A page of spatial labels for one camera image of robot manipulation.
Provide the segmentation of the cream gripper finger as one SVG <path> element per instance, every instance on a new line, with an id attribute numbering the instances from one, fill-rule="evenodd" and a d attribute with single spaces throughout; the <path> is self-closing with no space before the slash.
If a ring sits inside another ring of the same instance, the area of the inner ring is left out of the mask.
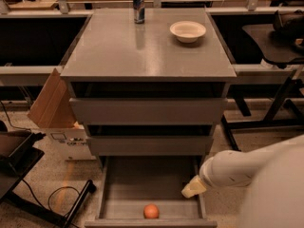
<path id="1" fill-rule="evenodd" d="M 199 195 L 207 190 L 205 183 L 199 176 L 195 176 L 191 179 L 181 190 L 181 193 L 188 199 Z"/>

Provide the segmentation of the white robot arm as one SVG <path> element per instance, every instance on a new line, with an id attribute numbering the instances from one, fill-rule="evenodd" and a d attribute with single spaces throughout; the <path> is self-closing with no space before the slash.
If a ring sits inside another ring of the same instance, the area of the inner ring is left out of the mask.
<path id="1" fill-rule="evenodd" d="M 304 228 L 304 136 L 250 152 L 225 150 L 209 158 L 181 193 L 248 188 L 237 228 Z"/>

